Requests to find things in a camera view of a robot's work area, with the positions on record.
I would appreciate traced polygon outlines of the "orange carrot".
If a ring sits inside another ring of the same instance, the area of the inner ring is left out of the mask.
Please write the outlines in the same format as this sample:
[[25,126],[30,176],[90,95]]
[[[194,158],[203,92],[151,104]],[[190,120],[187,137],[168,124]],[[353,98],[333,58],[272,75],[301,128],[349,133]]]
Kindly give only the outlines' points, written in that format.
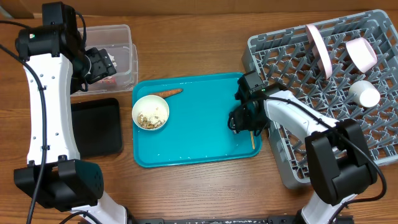
[[150,95],[155,95],[155,96],[159,96],[163,99],[166,99],[170,96],[177,95],[177,94],[181,93],[182,91],[183,91],[182,88],[176,88],[176,89],[172,89],[172,90],[165,90],[165,91],[160,91],[160,92],[156,92],[156,93],[151,93]]

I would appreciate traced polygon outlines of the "cream bowl with food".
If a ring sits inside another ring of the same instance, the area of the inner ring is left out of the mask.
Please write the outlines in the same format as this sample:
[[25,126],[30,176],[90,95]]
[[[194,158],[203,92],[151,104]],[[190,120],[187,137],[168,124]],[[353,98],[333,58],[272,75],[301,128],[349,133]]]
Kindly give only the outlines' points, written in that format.
[[134,124],[148,131],[162,128],[168,121],[169,114],[169,105],[157,95],[147,95],[138,99],[131,112]]

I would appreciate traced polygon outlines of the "red foil wrapper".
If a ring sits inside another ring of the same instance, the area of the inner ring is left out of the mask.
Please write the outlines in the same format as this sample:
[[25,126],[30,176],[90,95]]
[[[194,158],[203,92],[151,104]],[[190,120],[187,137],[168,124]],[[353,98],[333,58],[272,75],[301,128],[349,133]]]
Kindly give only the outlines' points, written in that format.
[[108,85],[115,85],[117,84],[116,79],[113,77],[108,77],[107,79],[103,80]]

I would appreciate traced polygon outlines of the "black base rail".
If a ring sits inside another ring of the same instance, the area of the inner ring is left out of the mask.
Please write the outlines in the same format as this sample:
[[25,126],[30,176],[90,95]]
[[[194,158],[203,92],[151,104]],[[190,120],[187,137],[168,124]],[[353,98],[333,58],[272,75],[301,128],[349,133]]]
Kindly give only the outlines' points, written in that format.
[[134,224],[299,224],[304,223],[296,215],[273,215],[266,218],[211,218],[166,220],[163,218],[132,218]]

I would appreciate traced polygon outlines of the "grey dishwasher rack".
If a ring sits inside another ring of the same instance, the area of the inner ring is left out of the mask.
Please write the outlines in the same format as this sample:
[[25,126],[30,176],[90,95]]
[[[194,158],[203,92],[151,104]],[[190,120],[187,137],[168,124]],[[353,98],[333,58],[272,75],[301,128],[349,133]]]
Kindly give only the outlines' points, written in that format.
[[[370,155],[379,166],[397,162],[397,26],[382,10],[372,10],[316,23],[333,67],[324,78],[312,53],[305,27],[254,35],[242,57],[246,71],[256,71],[266,84],[285,85],[300,101],[325,116],[355,119],[361,126]],[[347,42],[365,38],[377,62],[361,73],[349,59]],[[352,84],[366,80],[380,93],[372,108],[357,105],[348,93]]]

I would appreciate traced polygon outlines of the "white napkin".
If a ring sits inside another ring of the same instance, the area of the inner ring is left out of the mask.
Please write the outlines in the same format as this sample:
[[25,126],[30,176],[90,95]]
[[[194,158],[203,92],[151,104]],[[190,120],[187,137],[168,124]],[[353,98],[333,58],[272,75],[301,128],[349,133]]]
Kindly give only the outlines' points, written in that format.
[[111,60],[111,62],[112,62],[112,64],[113,64],[113,67],[116,69],[117,63],[116,63],[116,61],[115,61],[114,56],[112,56],[111,54],[108,53],[108,57],[109,57],[109,59]]

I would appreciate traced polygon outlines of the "pink shallow bowl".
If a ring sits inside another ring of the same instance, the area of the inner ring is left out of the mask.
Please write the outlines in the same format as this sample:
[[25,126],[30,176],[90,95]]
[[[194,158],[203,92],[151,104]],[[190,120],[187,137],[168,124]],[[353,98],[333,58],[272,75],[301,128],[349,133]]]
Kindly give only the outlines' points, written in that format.
[[362,73],[366,73],[377,63],[375,51],[371,44],[363,37],[348,41],[346,49],[352,62]]

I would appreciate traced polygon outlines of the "small white cup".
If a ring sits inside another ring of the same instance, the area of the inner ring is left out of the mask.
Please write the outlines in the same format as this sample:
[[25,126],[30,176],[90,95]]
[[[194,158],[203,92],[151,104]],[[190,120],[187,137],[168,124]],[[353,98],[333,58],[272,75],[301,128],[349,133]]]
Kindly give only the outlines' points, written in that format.
[[349,96],[353,96],[353,101],[358,105],[366,108],[376,106],[381,95],[374,85],[366,80],[361,80],[353,83],[349,88]]

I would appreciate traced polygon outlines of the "clear plastic bin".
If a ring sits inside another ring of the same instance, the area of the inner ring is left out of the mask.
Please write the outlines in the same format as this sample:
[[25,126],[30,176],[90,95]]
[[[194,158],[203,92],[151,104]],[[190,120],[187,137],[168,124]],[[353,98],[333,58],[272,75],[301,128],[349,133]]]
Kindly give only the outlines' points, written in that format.
[[117,84],[108,85],[103,80],[88,86],[87,92],[78,91],[73,96],[96,95],[131,91],[138,81],[138,59],[136,46],[132,43],[130,27],[121,25],[94,26],[86,28],[85,49],[97,48],[114,56],[117,73],[110,76]]

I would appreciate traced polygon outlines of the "teal plastic tray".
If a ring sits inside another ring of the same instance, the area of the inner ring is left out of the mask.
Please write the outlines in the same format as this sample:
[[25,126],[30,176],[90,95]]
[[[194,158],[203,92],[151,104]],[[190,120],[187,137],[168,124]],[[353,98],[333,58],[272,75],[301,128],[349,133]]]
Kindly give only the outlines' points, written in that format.
[[132,91],[135,103],[143,96],[182,88],[166,98],[169,118],[156,130],[132,126],[134,160],[142,167],[163,167],[242,159],[255,156],[262,139],[255,136],[252,149],[249,131],[233,133],[228,114],[240,102],[234,97],[241,73],[166,78],[140,82]]

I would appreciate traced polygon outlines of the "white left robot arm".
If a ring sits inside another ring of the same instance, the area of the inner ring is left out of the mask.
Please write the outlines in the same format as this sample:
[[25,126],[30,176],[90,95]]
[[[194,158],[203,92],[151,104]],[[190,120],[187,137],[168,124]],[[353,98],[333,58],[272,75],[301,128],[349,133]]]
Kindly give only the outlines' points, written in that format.
[[104,189],[98,164],[83,161],[73,134],[70,96],[92,77],[115,72],[104,50],[84,49],[75,21],[22,26],[11,57],[29,83],[31,139],[14,183],[31,205],[68,212],[91,223],[133,223],[129,210]]

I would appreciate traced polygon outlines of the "black rectangular tray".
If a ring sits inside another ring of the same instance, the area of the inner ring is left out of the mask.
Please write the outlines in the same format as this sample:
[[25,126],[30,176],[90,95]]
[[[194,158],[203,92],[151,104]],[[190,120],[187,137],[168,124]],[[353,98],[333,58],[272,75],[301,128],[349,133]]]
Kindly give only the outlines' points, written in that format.
[[108,156],[123,151],[117,99],[74,103],[71,109],[73,133],[81,158]]

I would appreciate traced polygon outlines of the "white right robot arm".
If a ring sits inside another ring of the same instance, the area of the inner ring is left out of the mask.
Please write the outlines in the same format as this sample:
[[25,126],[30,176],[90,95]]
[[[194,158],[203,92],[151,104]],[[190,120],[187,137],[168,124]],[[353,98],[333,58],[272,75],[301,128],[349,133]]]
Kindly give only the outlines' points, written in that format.
[[353,203],[373,202],[387,192],[387,181],[370,158],[360,125],[338,121],[311,109],[284,86],[238,81],[241,104],[229,113],[228,128],[258,136],[271,122],[281,124],[305,144],[313,195],[287,223],[353,223],[340,212]]

